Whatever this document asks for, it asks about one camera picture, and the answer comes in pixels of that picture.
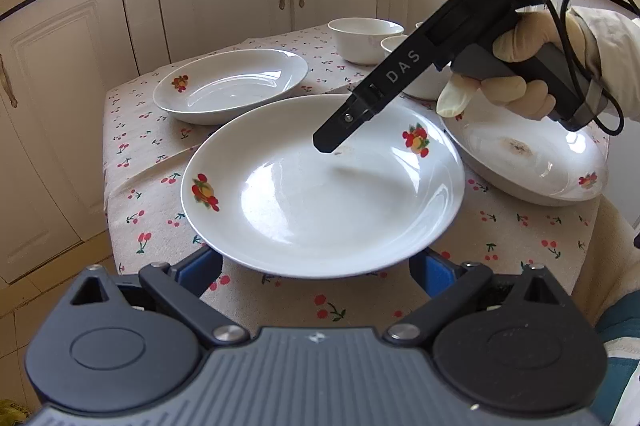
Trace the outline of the beige right sleeve forearm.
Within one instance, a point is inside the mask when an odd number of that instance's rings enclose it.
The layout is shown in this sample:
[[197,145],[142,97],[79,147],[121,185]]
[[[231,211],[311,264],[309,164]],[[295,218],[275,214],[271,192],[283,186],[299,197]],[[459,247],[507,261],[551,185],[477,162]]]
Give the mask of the beige right sleeve forearm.
[[570,12],[588,28],[589,51],[598,48],[598,57],[587,57],[589,65],[600,65],[600,77],[620,103],[623,115],[638,123],[639,19],[584,6],[575,6]]

